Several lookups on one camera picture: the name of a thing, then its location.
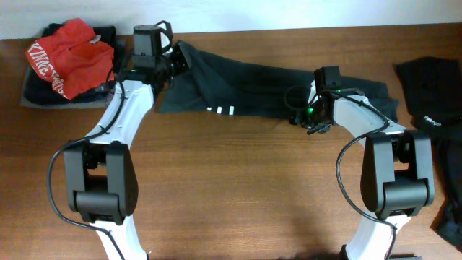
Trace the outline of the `dark green t-shirt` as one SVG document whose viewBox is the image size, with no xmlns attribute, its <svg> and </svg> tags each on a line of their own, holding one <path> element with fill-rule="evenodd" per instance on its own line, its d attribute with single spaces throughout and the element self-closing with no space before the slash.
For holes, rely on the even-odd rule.
<svg viewBox="0 0 462 260">
<path fill-rule="evenodd" d="M 179 41 L 188 69 L 174 77 L 160 113 L 210 111 L 233 116 L 288 119 L 304 105 L 311 71 L 244 63 Z"/>
</svg>

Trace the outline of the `black garment white logo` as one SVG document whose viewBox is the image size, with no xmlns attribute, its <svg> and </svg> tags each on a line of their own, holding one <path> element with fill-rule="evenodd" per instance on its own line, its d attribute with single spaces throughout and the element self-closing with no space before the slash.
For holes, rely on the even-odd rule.
<svg viewBox="0 0 462 260">
<path fill-rule="evenodd" d="M 393 69 L 411 124 L 427 133 L 443 175 L 448 202 L 436 233 L 461 250 L 461 62 L 426 56 Z"/>
</svg>

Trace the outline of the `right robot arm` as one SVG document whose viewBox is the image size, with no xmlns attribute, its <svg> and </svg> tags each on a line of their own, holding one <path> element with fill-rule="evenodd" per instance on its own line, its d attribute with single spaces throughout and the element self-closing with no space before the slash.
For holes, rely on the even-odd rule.
<svg viewBox="0 0 462 260">
<path fill-rule="evenodd" d="M 337 66 L 315 70 L 311 83 L 298 90 L 292 98 L 289 87 L 283 97 L 292 111 L 291 124 L 309 134 L 340 126 L 353 137 L 339 152 L 335 173 L 343 197 L 362 219 L 352 239 L 341 247 L 339 258 L 392 259 L 398 233 L 435 198 L 429 136 L 396 123 L 372 104 L 365 88 L 344 84 Z M 364 149 L 363 209 L 352 201 L 341 177 L 342 160 L 355 144 Z"/>
</svg>

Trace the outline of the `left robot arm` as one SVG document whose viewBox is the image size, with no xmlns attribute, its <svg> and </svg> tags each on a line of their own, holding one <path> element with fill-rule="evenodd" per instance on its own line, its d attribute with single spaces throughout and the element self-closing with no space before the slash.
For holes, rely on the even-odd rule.
<svg viewBox="0 0 462 260">
<path fill-rule="evenodd" d="M 134 223 L 139 186 L 131 145 L 165 83 L 187 69 L 169 22 L 134 27 L 134 46 L 110 71 L 113 97 L 97 125 L 70 141 L 64 155 L 69 208 L 76 226 L 94 230 L 109 259 L 148 259 Z"/>
</svg>

